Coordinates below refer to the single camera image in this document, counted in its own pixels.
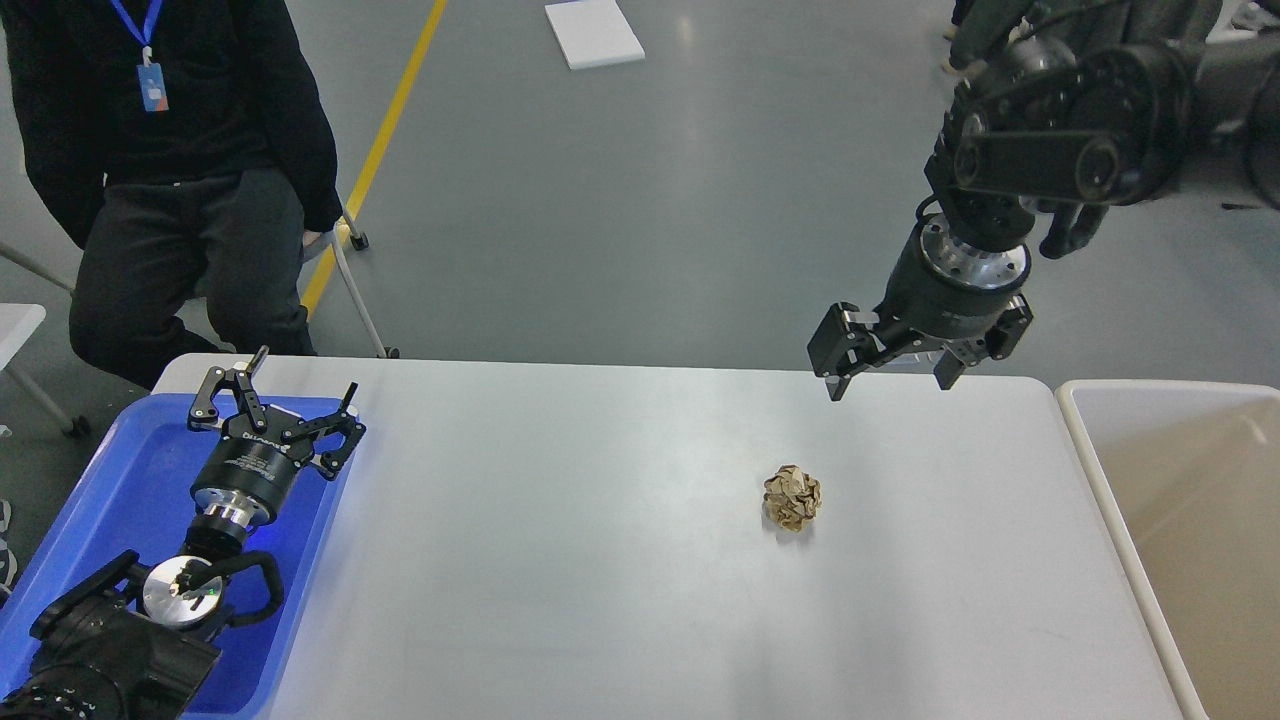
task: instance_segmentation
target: person's hand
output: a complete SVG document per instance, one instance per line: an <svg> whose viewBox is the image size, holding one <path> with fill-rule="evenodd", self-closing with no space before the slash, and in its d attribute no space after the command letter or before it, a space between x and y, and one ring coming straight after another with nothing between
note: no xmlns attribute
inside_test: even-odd
<svg viewBox="0 0 1280 720"><path fill-rule="evenodd" d="M315 231L302 231L302 263L310 263L315 260L317 255L324 252L324 249L329 245L324 241L328 233L315 232Z"/></svg>

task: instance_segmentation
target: robotic arm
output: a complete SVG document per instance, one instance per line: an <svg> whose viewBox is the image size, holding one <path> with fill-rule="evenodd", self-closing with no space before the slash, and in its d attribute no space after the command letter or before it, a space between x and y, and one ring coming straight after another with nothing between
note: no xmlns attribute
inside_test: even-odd
<svg viewBox="0 0 1280 720"><path fill-rule="evenodd" d="M174 720L221 655L214 639L284 602L275 557L246 552L246 541L275 521L303 468L333 479L365 425L349 409L355 383L334 413L314 420L262 405L252 378L265 359L262 347L248 364L210 368L196 393L188 429L218 429L221 439L191 486L196 515L178 553L148 566L125 551L50 605L31 628L41 641L31 678L0 701L0 719ZM237 405L225 419L214 405L223 391ZM317 455L315 443L330 434L340 446ZM237 612L224 591L252 568L269 600Z"/></svg>
<svg viewBox="0 0 1280 720"><path fill-rule="evenodd" d="M1021 287L1036 213L1053 217L1039 252L1057 259L1088 245L1111 205L1179 192L1280 210L1277 64L1276 35L1083 58L1052 38L1010 46L955 91L924 168L933 195L884 299L874 313L832 305L809 341L831 398L904 354L941 354L942 389L1007 357L1033 319Z"/></svg>

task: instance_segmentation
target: crumpled paper ball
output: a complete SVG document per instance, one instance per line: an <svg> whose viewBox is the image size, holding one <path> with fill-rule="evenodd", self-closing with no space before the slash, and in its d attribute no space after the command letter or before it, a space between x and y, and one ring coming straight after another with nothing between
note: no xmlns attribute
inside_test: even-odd
<svg viewBox="0 0 1280 720"><path fill-rule="evenodd" d="M795 465L764 480L764 510L780 528L799 533L822 507L822 484Z"/></svg>

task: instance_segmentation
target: table surface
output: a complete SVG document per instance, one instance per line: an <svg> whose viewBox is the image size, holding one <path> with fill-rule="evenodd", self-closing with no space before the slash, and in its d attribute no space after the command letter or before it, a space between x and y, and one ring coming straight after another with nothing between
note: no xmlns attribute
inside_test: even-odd
<svg viewBox="0 0 1280 720"><path fill-rule="evenodd" d="M1036 380L832 404L794 372L270 357L255 386L349 380L369 434L273 719L1179 717ZM760 510L783 464L823 483L799 536Z"/></svg>
<svg viewBox="0 0 1280 720"><path fill-rule="evenodd" d="M0 369L9 365L44 320L45 309L40 305L0 302Z"/></svg>

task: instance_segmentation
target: blue plastic bin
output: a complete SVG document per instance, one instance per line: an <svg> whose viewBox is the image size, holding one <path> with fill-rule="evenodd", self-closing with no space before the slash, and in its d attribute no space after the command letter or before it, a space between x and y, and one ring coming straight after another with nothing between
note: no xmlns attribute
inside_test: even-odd
<svg viewBox="0 0 1280 720"><path fill-rule="evenodd" d="M308 419L333 413L339 402L316 397L265 401ZM216 432L187 429L191 402L189 395L145 397L108 430L14 596L0 609L0 696L27 680L38 650L29 635L31 624L50 602L124 550L138 551L143 564L154 565L182 546L195 511L188 489L218 442ZM236 411L227 397L219 398L218 406L224 418ZM338 442L329 438L321 447ZM315 469L303 469L279 519L248 538L246 550L275 555L285 602L270 620L227 629L215 641L221 659L183 717L247 720L268 706L284 671L346 475L343 470L325 482ZM266 597L256 570L237 578L227 592L239 611L262 607Z"/></svg>

